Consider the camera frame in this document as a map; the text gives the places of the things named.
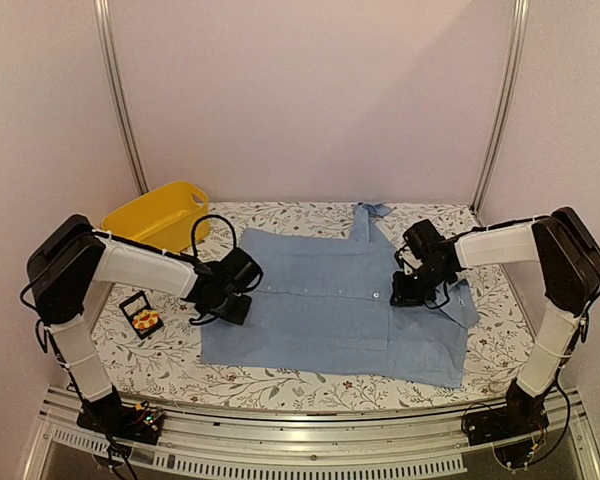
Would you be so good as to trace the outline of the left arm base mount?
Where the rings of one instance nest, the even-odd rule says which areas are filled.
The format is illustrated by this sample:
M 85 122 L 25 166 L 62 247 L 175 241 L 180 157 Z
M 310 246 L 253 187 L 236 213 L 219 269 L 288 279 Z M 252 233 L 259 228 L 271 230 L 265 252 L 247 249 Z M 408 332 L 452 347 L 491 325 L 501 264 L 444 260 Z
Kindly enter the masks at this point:
M 147 402 L 127 406 L 116 399 L 86 402 L 77 425 L 114 438 L 156 445 L 162 433 L 164 412 Z

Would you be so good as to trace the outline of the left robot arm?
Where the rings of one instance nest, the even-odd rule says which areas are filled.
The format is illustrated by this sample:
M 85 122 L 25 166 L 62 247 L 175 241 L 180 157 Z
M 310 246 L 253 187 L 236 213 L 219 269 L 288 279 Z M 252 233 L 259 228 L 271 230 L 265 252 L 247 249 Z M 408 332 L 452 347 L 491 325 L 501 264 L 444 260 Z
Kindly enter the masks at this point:
M 264 272 L 238 245 L 219 261 L 203 262 L 196 251 L 174 253 L 94 228 L 70 216 L 30 256 L 29 282 L 21 290 L 51 342 L 91 419 L 108 434 L 128 426 L 128 412 L 102 365 L 83 319 L 94 282 L 117 283 L 175 296 L 193 305 L 192 325 L 216 320 L 244 323 L 252 292 Z

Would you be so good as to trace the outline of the left aluminium corner post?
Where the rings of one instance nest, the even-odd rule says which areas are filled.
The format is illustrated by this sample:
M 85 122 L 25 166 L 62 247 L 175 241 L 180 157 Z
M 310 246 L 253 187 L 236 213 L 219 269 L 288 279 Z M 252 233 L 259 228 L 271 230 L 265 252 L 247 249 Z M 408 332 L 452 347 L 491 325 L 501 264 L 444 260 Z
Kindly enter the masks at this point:
M 119 125 L 122 143 L 135 188 L 139 195 L 143 195 L 149 191 L 149 185 L 140 158 L 124 91 L 123 79 L 115 45 L 110 2 L 106 0 L 95 0 L 93 6 L 105 73 L 109 84 L 116 119 Z

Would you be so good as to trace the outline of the yellow orange flower brooch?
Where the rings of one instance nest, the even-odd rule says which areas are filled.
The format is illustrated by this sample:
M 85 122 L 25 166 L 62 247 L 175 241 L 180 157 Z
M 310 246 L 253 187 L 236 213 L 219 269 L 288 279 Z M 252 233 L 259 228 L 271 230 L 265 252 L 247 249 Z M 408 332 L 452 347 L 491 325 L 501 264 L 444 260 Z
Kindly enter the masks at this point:
M 146 309 L 134 316 L 132 325 L 138 331 L 146 331 L 157 325 L 159 321 L 159 314 L 156 311 Z

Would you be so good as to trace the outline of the right aluminium corner post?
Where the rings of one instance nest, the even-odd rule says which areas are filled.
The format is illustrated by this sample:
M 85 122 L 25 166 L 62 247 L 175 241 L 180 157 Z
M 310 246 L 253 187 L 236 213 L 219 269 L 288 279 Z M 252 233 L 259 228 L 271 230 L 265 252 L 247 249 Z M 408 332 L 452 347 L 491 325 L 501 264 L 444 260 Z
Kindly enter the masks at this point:
M 496 112 L 487 148 L 472 197 L 470 208 L 479 217 L 486 202 L 486 197 L 496 167 L 501 144 L 504 138 L 510 107 L 514 98 L 527 30 L 529 13 L 528 0 L 514 2 L 511 32 L 505 60 L 504 76 L 500 88 Z

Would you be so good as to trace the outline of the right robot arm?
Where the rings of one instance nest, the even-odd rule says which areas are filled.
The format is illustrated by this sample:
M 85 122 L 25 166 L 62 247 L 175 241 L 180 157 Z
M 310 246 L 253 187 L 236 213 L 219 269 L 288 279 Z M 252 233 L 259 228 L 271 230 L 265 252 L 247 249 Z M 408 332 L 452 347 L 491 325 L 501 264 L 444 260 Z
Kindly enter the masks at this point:
M 600 297 L 600 247 L 570 207 L 549 215 L 475 227 L 450 238 L 422 220 L 403 235 L 419 261 L 392 279 L 394 307 L 435 305 L 437 292 L 459 272 L 491 264 L 536 262 L 541 268 L 547 305 L 526 364 L 511 382 L 497 427 L 517 436 L 532 424 L 559 372 L 577 343 L 586 340 L 589 310 Z

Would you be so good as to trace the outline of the blue button-up shirt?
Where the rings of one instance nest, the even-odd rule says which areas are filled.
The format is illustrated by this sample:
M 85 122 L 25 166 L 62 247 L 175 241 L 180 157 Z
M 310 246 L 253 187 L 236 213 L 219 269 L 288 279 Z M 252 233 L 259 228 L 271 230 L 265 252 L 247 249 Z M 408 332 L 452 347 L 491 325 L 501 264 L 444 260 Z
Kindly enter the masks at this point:
M 391 306 L 394 247 L 374 222 L 391 210 L 355 206 L 345 239 L 246 229 L 239 245 L 264 278 L 243 325 L 202 327 L 202 362 L 459 388 L 468 330 L 479 319 L 469 285 L 439 287 L 424 306 Z

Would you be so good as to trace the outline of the aluminium front rail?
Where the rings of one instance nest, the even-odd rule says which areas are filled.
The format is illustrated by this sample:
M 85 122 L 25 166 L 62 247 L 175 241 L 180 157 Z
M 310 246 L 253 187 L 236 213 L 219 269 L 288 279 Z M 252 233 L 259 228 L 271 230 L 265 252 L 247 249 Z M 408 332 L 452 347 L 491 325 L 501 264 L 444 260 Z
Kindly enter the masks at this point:
M 493 402 L 360 412 L 243 410 L 166 402 L 161 437 L 127 459 L 77 424 L 79 401 L 52 387 L 36 419 L 27 479 L 600 479 L 600 453 L 578 393 L 546 400 L 547 429 L 526 467 L 498 454 L 523 437 L 473 445 L 461 428 Z

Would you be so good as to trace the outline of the aluminium corner post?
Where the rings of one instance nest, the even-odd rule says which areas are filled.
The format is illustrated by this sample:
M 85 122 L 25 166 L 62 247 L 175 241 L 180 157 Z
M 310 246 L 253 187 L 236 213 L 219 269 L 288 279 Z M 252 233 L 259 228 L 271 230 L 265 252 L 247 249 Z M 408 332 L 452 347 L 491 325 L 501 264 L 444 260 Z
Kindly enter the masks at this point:
M 149 191 L 149 185 L 140 158 L 124 91 L 123 79 L 115 45 L 110 2 L 106 0 L 95 0 L 93 6 L 105 73 L 109 84 L 116 119 L 119 125 L 122 143 L 135 188 L 139 195 L 143 195 Z
M 472 197 L 470 208 L 479 217 L 486 202 L 486 197 L 496 167 L 501 144 L 504 138 L 510 107 L 514 98 L 527 30 L 529 13 L 528 0 L 514 2 L 511 32 L 505 60 L 504 76 L 500 88 L 496 112 L 487 148 Z

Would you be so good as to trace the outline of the yellow plastic basket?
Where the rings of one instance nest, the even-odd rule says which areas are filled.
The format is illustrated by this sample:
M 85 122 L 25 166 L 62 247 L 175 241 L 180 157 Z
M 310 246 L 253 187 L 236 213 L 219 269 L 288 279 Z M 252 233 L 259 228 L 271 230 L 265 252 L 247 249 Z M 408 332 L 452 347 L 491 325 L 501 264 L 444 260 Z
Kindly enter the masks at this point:
M 191 183 L 176 181 L 109 213 L 101 228 L 159 249 L 182 252 L 192 245 L 194 223 L 208 213 L 208 195 Z

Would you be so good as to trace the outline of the black brooch case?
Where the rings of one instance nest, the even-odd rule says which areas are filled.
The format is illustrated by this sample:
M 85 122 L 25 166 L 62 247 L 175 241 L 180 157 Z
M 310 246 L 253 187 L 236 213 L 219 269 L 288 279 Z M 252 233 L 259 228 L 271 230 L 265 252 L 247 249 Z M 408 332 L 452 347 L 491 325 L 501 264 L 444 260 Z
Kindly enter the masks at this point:
M 139 290 L 122 301 L 119 309 L 140 340 L 164 327 L 159 313 L 151 306 L 144 290 Z

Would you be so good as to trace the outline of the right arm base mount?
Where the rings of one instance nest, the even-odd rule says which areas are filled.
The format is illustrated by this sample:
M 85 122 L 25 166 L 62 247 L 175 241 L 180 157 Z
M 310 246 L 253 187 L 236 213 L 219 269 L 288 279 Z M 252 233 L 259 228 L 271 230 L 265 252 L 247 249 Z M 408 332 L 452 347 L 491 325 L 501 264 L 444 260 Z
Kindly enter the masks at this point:
M 461 430 L 470 446 L 490 444 L 498 463 L 506 469 L 528 467 L 545 443 L 549 421 L 540 410 L 529 419 L 516 420 L 506 407 L 471 404 L 461 418 Z

